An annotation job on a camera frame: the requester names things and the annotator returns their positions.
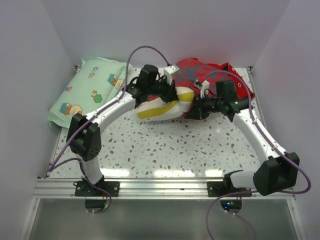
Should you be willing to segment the cream quilted pillow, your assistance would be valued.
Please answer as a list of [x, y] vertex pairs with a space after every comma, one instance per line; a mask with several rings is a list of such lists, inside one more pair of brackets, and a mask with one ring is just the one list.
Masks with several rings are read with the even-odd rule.
[[176, 87], [178, 100], [164, 102], [159, 96], [151, 95], [135, 111], [140, 120], [147, 122], [171, 120], [186, 114], [193, 103], [194, 91], [188, 87]]

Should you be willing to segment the red pillowcase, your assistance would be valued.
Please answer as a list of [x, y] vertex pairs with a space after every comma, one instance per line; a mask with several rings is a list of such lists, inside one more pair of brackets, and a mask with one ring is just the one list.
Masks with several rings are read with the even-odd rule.
[[232, 117], [241, 110], [249, 108], [255, 97], [254, 92], [244, 83], [243, 77], [228, 62], [219, 65], [204, 63], [197, 58], [185, 58], [176, 65], [181, 73], [174, 78], [175, 88], [190, 88], [194, 92], [194, 98], [200, 97], [200, 90], [194, 83], [197, 79], [204, 78], [209, 82], [206, 96], [219, 99], [220, 113], [224, 115]]

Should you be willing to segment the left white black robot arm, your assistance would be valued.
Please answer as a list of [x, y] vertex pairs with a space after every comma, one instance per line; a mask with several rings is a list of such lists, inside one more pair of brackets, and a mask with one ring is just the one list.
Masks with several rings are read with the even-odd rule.
[[86, 190], [92, 196], [103, 193], [104, 178], [98, 155], [102, 149], [101, 134], [123, 114], [135, 109], [148, 96], [160, 96], [162, 100], [177, 100], [175, 76], [180, 74], [176, 65], [169, 65], [160, 74], [156, 66], [146, 64], [138, 76], [111, 101], [86, 114], [77, 113], [71, 119], [67, 141], [71, 151], [80, 158], [80, 169], [86, 181]]

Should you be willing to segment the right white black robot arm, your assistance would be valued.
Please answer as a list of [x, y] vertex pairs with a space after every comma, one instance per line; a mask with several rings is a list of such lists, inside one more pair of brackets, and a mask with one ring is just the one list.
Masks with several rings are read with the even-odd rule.
[[211, 93], [208, 81], [194, 82], [200, 94], [194, 97], [186, 118], [202, 120], [210, 113], [222, 113], [244, 134], [260, 162], [256, 171], [226, 173], [220, 194], [232, 197], [240, 191], [255, 189], [267, 196], [295, 186], [298, 176], [296, 167], [300, 163], [298, 155], [278, 145], [259, 121], [249, 99], [238, 97], [232, 80], [218, 81], [215, 85], [216, 93]]

